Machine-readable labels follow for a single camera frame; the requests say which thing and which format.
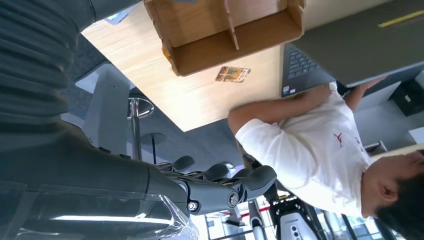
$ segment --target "human arm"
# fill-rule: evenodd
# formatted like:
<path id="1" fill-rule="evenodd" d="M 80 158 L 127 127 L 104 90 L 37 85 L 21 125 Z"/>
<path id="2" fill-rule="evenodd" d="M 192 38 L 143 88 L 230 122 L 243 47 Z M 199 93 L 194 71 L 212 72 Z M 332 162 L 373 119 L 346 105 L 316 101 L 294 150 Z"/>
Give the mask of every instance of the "human arm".
<path id="1" fill-rule="evenodd" d="M 329 85 L 315 87 L 298 98 L 253 102 L 230 111 L 228 124 L 236 134 L 250 120 L 258 119 L 267 124 L 304 115 L 325 103 L 331 94 Z"/>
<path id="2" fill-rule="evenodd" d="M 365 91 L 367 91 L 369 88 L 371 88 L 372 86 L 376 85 L 377 83 L 379 83 L 380 81 L 384 79 L 386 79 L 386 76 L 368 81 L 366 83 L 363 83 L 355 87 L 344 98 L 346 105 L 352 110 L 352 112 L 354 112 L 357 109 L 362 97 L 364 96 Z"/>

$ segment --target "black box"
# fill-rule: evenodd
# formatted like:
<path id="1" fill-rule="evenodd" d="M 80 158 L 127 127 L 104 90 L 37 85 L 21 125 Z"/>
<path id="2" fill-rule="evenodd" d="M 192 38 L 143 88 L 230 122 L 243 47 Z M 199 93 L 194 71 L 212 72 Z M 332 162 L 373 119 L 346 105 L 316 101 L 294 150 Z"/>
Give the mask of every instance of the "black box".
<path id="1" fill-rule="evenodd" d="M 415 80 L 400 84 L 390 99 L 397 104 L 406 117 L 424 111 L 424 89 Z"/>

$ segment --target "yellow stripe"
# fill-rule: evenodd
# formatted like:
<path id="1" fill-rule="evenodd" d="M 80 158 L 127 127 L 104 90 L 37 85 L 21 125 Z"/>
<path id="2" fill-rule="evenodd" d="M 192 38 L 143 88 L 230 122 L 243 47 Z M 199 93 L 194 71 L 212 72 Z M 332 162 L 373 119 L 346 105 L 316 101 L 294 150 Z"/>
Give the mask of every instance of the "yellow stripe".
<path id="1" fill-rule="evenodd" d="M 390 25 L 393 25 L 393 24 L 397 24 L 397 23 L 403 22 L 403 21 L 408 20 L 408 19 L 415 18 L 415 17 L 417 17 L 419 15 L 423 15 L 423 14 L 424 14 L 424 10 L 416 11 L 416 12 L 411 13 L 411 14 L 408 14 L 406 16 L 401 16 L 401 17 L 398 17 L 396 19 L 393 19 L 393 20 L 387 21 L 385 23 L 379 24 L 378 26 L 380 28 L 385 28 L 387 26 L 390 26 Z"/>

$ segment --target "desk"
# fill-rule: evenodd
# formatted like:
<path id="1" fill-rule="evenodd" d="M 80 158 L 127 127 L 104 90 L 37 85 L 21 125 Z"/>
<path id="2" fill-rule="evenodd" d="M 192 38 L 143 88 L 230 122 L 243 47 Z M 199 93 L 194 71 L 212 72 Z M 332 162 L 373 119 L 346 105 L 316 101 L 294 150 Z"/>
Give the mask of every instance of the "desk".
<path id="1" fill-rule="evenodd" d="M 305 28 L 387 1 L 307 0 Z M 252 69 L 243 83 L 216 82 L 222 66 L 176 76 L 143 4 L 119 25 L 99 21 L 82 34 L 184 132 L 224 119 L 236 106 L 277 99 L 281 94 L 284 48 L 280 46 L 225 63 Z"/>

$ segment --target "wooden shelf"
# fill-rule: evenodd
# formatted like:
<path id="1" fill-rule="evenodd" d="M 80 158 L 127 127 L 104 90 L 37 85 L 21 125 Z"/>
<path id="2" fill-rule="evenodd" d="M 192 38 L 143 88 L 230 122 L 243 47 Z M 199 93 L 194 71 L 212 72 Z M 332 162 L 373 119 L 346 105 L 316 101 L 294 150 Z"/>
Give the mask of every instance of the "wooden shelf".
<path id="1" fill-rule="evenodd" d="M 145 0 L 177 75 L 290 42 L 304 33 L 304 0 Z"/>

